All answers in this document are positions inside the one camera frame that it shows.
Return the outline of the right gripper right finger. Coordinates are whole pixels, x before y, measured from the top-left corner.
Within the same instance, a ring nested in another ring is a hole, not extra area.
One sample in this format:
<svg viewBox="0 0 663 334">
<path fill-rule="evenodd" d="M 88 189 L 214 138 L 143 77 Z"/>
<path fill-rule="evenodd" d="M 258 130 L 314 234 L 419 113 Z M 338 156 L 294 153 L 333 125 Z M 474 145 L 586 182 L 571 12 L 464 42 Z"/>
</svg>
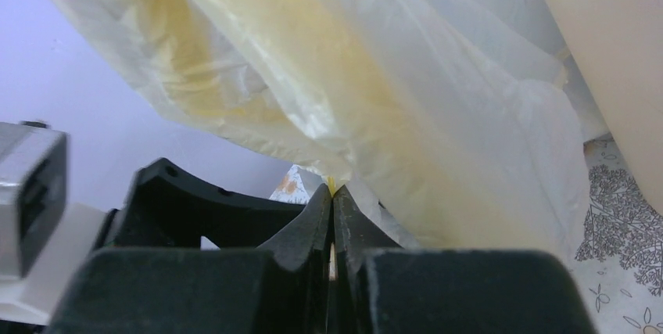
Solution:
<svg viewBox="0 0 663 334">
<path fill-rule="evenodd" d="M 531 250 L 409 250 L 333 198 L 339 333 L 593 333 L 576 284 Z"/>
</svg>

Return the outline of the translucent yellowish plastic bag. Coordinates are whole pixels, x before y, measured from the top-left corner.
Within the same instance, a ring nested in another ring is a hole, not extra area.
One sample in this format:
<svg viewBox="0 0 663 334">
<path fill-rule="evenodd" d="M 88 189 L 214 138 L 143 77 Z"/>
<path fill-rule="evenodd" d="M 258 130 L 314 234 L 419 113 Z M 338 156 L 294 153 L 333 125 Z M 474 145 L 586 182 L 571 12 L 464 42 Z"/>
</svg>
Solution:
<svg viewBox="0 0 663 334">
<path fill-rule="evenodd" d="M 366 184 L 424 246 L 571 259 L 591 106 L 544 0 L 52 0 L 162 117 Z"/>
</svg>

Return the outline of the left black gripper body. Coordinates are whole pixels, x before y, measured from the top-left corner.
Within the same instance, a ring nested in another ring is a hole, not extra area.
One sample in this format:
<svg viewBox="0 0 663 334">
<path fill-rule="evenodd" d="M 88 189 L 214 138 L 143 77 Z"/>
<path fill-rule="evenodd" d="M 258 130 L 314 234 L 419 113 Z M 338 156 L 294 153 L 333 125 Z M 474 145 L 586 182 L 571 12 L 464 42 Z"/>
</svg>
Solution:
<svg viewBox="0 0 663 334">
<path fill-rule="evenodd" d="M 198 249 L 207 238 L 219 248 L 255 248 L 302 210 L 228 191 L 161 158 L 135 173 L 124 206 L 106 215 L 94 247 Z"/>
</svg>

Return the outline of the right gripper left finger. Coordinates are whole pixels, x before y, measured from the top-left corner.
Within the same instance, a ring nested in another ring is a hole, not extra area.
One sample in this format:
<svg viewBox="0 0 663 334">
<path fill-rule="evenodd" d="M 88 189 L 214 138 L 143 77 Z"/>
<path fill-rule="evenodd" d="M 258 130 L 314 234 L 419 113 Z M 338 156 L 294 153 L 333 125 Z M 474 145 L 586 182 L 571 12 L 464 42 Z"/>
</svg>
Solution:
<svg viewBox="0 0 663 334">
<path fill-rule="evenodd" d="M 96 250 L 49 333 L 311 333 L 324 328 L 328 219 L 320 188 L 255 248 Z"/>
</svg>

